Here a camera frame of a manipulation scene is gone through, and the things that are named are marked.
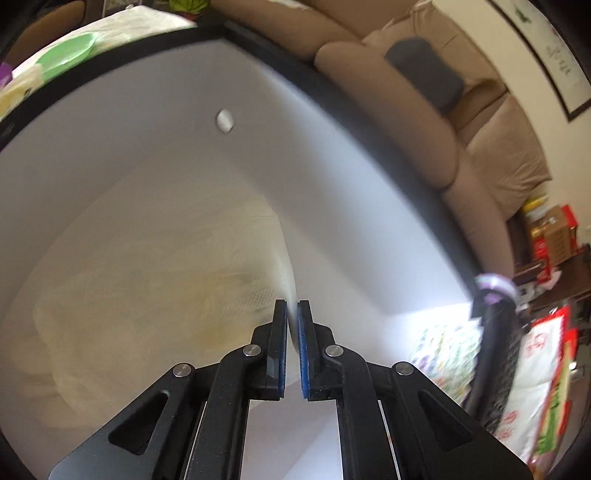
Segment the black box white interior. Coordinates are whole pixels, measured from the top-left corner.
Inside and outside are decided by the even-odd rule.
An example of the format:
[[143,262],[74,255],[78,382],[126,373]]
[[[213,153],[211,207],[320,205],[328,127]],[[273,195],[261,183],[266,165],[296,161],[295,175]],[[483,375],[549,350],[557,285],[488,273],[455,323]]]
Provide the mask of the black box white interior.
[[100,53],[1,123],[1,431],[45,479],[180,362],[307,300],[368,360],[469,321],[477,267],[401,148],[235,24]]

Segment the purple lidded container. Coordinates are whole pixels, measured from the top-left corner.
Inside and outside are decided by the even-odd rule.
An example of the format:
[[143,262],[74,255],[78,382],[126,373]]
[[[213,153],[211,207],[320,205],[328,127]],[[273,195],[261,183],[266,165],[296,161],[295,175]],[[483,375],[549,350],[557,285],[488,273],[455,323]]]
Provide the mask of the purple lidded container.
[[517,286],[507,277],[495,273],[479,274],[475,278],[477,294],[472,306],[472,317],[483,317],[488,306],[507,303],[514,309],[519,305]]

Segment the red snack bag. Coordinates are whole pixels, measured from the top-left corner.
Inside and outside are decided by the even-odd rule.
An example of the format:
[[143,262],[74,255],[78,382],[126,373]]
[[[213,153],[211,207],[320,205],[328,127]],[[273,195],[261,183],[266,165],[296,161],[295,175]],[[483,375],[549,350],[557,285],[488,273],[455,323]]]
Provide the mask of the red snack bag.
[[517,369],[495,437],[524,463],[531,462],[564,360],[572,309],[556,307],[534,321],[521,340]]

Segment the green plastic dish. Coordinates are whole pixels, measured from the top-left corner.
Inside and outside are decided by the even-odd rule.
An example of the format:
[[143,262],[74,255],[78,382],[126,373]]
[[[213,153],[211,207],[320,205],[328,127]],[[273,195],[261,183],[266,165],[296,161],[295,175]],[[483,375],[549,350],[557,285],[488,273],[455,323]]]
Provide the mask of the green plastic dish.
[[95,33],[84,33],[49,48],[36,62],[41,67],[43,82],[47,83],[89,59],[96,41]]

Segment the black remote control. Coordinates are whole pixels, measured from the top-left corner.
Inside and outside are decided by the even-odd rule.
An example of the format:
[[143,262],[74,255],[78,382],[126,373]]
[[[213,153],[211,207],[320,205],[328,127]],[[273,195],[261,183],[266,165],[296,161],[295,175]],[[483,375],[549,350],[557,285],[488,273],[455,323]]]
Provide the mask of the black remote control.
[[473,312],[479,318],[482,337],[463,408],[494,434],[513,385],[523,328],[515,303],[501,294],[485,293],[475,301]]

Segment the white striped tablecloth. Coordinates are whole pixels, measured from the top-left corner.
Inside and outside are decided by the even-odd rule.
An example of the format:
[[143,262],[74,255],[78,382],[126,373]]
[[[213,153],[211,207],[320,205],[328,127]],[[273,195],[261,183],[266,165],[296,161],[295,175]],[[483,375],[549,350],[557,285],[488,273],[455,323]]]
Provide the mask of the white striped tablecloth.
[[28,56],[20,66],[16,67],[12,76],[17,78],[30,70],[34,64],[41,64],[41,58],[47,52],[54,52],[62,57],[58,50],[59,46],[64,43],[71,44],[74,50],[81,54],[79,59],[83,61],[131,41],[169,31],[192,28],[196,25],[183,17],[146,6],[129,7],[62,35]]

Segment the dark blue lumbar cushion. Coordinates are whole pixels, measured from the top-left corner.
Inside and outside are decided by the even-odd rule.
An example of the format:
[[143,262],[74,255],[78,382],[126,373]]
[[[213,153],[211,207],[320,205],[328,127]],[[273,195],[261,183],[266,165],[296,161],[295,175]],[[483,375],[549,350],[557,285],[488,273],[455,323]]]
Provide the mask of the dark blue lumbar cushion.
[[465,82],[421,37],[394,43],[386,59],[442,115],[448,115],[460,102]]

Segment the white plastic bag pack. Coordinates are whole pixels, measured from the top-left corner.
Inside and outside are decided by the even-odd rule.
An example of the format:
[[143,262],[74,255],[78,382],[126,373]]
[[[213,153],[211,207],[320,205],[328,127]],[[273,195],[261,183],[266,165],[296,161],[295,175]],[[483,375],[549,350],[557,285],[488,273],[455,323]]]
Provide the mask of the white plastic bag pack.
[[214,363],[296,295],[266,199],[219,198],[135,232],[64,234],[6,326],[22,394],[52,427],[98,426],[179,362]]

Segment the framed ink painting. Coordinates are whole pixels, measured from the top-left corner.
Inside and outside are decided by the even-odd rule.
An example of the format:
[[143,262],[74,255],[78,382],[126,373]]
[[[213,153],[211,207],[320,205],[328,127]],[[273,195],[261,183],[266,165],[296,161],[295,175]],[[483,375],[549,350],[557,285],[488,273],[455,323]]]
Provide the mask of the framed ink painting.
[[535,1],[489,1],[514,29],[549,80],[572,122],[590,108],[590,67],[583,53]]

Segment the brown three-seat sofa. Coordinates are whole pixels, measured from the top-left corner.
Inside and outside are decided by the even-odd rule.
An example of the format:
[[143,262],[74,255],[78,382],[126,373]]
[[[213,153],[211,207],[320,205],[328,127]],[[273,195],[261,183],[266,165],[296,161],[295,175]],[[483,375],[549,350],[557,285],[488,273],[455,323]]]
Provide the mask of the brown three-seat sofa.
[[[516,278],[510,222],[550,177],[525,111],[482,50],[430,1],[216,1],[219,13],[311,62],[396,143],[452,211],[482,267]],[[465,82],[442,115],[386,59],[421,37]]]

